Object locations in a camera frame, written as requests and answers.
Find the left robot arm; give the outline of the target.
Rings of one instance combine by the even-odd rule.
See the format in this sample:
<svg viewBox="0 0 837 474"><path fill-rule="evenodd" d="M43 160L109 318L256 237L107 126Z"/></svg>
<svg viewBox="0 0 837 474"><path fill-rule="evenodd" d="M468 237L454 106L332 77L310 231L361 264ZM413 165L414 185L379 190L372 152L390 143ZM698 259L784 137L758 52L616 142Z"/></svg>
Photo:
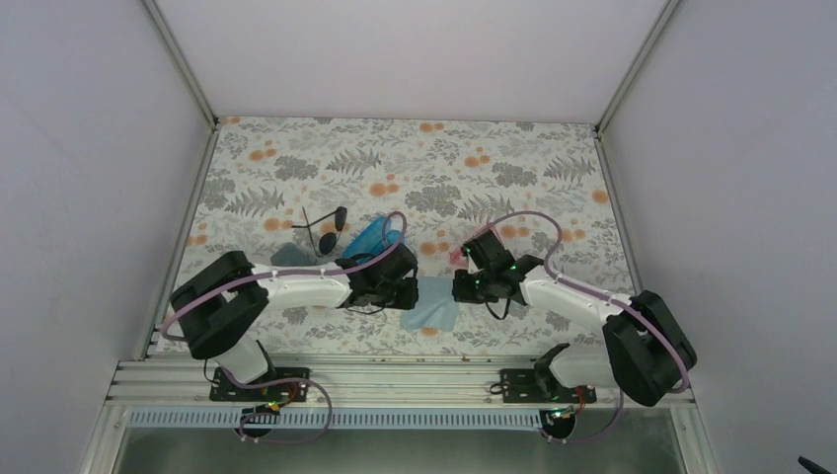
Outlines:
<svg viewBox="0 0 837 474"><path fill-rule="evenodd" d="M260 400L272 391L275 371L248 332L268 307L409 310L418 299L418 260L403 243L364 263L309 267L256 265L231 251L173 291L174 312L161 335L185 343L195 359L214 360L246 397Z"/></svg>

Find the blue translucent glasses case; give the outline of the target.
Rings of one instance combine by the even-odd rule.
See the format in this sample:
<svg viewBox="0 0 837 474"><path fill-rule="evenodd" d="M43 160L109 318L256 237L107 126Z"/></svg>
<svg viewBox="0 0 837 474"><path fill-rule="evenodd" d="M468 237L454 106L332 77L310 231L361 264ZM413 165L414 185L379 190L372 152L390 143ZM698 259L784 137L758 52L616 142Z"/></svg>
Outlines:
<svg viewBox="0 0 837 474"><path fill-rule="evenodd" d="M380 215L349 243L342 258L364 264L395 244L401 234L401 229L395 228L385 215Z"/></svg>

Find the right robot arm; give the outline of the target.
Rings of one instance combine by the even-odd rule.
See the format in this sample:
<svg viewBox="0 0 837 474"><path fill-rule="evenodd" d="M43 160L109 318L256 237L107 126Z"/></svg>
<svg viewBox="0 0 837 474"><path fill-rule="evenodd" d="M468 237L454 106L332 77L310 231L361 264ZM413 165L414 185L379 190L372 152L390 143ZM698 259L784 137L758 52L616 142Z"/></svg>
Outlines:
<svg viewBox="0 0 837 474"><path fill-rule="evenodd" d="M454 274L455 301L504 301L552 312L602 339L597 353L562 343L535 361L534 386L545 401L558 402L576 387L605 386L652 407L689 386L697 354L658 294L605 291L557 273L540 258L515 258L490 230L466 241L462 251L469 267Z"/></svg>

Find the pink sunglasses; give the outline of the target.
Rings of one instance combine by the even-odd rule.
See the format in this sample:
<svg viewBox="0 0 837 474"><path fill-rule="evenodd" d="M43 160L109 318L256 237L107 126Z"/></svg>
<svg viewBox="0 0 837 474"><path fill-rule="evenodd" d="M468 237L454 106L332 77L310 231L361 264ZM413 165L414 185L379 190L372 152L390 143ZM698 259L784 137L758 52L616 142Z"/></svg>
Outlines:
<svg viewBox="0 0 837 474"><path fill-rule="evenodd" d="M481 227L475 229L465 240L449 254L449 264L456 269L466 269L469 267L469 257L468 253L465 249L465 243L470 239L478 236L480 233L490 230L495 236L497 236L497 232L495 231L495 227L486 222Z"/></svg>

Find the light blue cleaning cloth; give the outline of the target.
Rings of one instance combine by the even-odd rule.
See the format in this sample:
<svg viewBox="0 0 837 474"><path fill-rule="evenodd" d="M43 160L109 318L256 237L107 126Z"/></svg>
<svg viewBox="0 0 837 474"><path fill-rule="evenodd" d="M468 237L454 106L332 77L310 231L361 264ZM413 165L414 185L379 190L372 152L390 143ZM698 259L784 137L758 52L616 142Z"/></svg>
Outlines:
<svg viewBox="0 0 837 474"><path fill-rule="evenodd" d="M401 315L401 328L407 331L436 329L452 332L460 314L453 298L453 280L440 276L418 277L418 301Z"/></svg>

